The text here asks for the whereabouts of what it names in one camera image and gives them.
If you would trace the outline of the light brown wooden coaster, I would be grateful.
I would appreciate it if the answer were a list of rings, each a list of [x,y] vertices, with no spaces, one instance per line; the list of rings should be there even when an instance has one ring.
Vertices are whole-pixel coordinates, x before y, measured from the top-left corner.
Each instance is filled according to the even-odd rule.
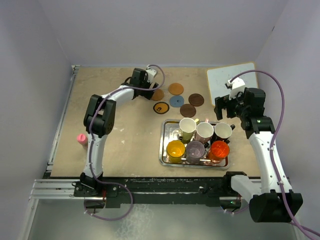
[[[151,97],[151,100],[153,101],[160,101],[164,98],[164,92],[162,89],[157,89],[154,91],[154,94]]]

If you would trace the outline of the black mug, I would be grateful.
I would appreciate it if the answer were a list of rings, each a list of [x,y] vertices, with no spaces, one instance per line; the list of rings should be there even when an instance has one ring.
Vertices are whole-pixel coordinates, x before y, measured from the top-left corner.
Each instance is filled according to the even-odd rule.
[[[229,125],[224,122],[220,122],[214,126],[214,134],[213,140],[214,141],[226,141],[228,138],[231,137],[233,130],[235,129],[235,125]]]

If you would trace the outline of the yellow black-rimmed coaster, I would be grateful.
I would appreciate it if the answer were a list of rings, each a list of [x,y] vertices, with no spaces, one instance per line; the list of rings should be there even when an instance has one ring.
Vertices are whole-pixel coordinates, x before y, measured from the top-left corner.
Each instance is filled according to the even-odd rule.
[[[163,115],[170,110],[170,106],[166,102],[157,102],[153,106],[153,111],[159,115]]]

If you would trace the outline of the dark brown coaster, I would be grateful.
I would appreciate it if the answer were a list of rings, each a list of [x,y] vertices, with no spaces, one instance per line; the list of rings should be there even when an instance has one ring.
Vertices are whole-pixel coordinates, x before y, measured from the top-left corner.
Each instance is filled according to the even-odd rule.
[[[185,118],[194,117],[196,112],[196,108],[192,104],[184,104],[180,107],[180,114]]]
[[[188,97],[189,103],[194,107],[199,107],[204,104],[204,97],[199,93],[193,93]]]

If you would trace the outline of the orange-brown wooden coaster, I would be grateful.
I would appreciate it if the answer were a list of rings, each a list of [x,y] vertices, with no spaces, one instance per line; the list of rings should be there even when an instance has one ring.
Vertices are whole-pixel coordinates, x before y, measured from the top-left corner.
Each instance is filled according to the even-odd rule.
[[[184,92],[184,87],[180,83],[172,83],[168,87],[169,93],[174,96],[181,95]]]

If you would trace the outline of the blue coaster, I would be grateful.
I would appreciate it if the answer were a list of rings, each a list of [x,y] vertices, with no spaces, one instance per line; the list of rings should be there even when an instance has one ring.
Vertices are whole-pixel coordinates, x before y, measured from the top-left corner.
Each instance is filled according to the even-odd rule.
[[[169,104],[173,108],[180,108],[184,105],[185,100],[181,95],[174,95],[169,99]]]

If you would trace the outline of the yellow-green mug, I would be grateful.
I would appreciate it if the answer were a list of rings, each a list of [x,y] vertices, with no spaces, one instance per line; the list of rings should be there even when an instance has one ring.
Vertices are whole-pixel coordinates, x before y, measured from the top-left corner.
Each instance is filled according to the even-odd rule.
[[[187,144],[191,141],[199,121],[200,120],[198,118],[192,119],[185,117],[179,122],[179,140],[183,144]]]

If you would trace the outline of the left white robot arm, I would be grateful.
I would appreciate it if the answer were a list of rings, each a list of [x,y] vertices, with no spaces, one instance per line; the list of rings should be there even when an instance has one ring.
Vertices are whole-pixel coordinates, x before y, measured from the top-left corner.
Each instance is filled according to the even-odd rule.
[[[83,172],[80,175],[81,184],[91,196],[98,196],[103,191],[103,155],[105,142],[114,128],[116,108],[124,103],[142,96],[151,99],[161,86],[154,83],[157,75],[156,65],[151,64],[146,69],[135,68],[117,89],[104,95],[93,94],[85,112],[83,124],[87,132],[87,157]]]

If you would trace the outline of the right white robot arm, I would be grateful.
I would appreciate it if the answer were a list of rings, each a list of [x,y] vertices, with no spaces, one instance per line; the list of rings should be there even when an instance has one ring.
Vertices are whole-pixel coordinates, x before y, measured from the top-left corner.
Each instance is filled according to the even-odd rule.
[[[271,118],[264,115],[265,98],[263,90],[246,87],[233,97],[214,100],[218,120],[223,118],[223,109],[228,118],[241,120],[260,171],[260,186],[245,174],[235,173],[222,183],[222,190],[228,196],[240,194],[256,223],[289,223],[302,206],[303,197],[293,191],[284,173],[274,138],[276,129]]]

